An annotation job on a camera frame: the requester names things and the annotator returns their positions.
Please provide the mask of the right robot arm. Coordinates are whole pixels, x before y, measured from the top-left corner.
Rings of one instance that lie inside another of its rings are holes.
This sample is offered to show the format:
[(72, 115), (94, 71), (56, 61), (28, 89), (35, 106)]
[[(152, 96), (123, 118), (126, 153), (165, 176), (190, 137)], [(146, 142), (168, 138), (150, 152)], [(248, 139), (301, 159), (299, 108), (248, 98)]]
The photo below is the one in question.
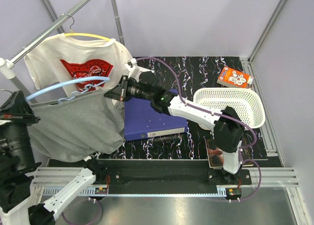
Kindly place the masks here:
[(104, 96), (117, 101), (129, 101), (132, 98), (148, 100), (153, 110), (160, 114), (185, 118), (209, 128), (223, 155), (222, 169), (212, 174), (210, 180), (222, 185), (234, 184), (240, 179), (242, 163), (239, 148), (245, 128), (232, 107), (212, 111), (184, 100), (178, 93), (164, 89), (151, 72), (143, 72), (138, 80), (122, 76), (119, 83)]

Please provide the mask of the light blue plastic hanger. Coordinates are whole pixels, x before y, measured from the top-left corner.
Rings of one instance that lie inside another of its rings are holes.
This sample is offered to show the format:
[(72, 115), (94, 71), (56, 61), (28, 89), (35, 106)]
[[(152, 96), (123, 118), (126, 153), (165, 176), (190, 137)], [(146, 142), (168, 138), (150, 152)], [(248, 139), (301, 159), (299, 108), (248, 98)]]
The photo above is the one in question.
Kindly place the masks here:
[(31, 101), (31, 100), (35, 99), (36, 97), (38, 97), (38, 96), (40, 96), (42, 94), (45, 94), (47, 92), (50, 92), (52, 90), (55, 90), (55, 89), (58, 89), (58, 88), (61, 88), (61, 87), (64, 87), (64, 86), (77, 84), (77, 83), (88, 82), (88, 81), (100, 81), (100, 82), (97, 83), (97, 84), (86, 84), (84, 86), (84, 88), (83, 88), (83, 91), (80, 91), (80, 92), (74, 91), (71, 94), (70, 98), (62, 98), (62, 99), (59, 99), (58, 102), (61, 102), (62, 100), (72, 100), (72, 99), (74, 99), (76, 97), (74, 95), (74, 93), (80, 93), (80, 94), (87, 93), (90, 88), (96, 88), (96, 87), (98, 87), (98, 86), (100, 86), (102, 84), (105, 84), (107, 81), (110, 81), (110, 78), (109, 77), (105, 77), (105, 76), (81, 77), (81, 78), (65, 81), (65, 82), (62, 82), (62, 83), (54, 84), (54, 85), (52, 85), (50, 87), (44, 88), (42, 90), (39, 90), (39, 91), (37, 91), (37, 92), (27, 96), (26, 97), (26, 101)]

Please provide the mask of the grey t shirt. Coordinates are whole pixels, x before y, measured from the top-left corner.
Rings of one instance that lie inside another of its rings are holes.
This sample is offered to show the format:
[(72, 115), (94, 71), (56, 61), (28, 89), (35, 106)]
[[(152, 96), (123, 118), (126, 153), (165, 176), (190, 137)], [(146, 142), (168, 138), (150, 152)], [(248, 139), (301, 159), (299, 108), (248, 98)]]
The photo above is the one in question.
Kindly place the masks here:
[(103, 90), (73, 100), (31, 106), (39, 123), (29, 126), (31, 146), (63, 162), (77, 162), (96, 152), (111, 154), (124, 141), (124, 104)]

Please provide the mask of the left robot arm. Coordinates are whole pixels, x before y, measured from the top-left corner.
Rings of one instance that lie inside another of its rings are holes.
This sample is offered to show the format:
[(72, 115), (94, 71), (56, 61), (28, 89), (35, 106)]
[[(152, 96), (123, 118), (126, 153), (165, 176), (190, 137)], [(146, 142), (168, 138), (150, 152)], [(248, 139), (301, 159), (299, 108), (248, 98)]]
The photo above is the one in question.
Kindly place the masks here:
[(53, 225), (87, 186), (109, 183), (106, 167), (88, 157), (77, 176), (50, 199), (29, 206), (35, 162), (28, 126), (40, 121), (22, 91), (10, 93), (0, 107), (0, 221), (4, 225)]

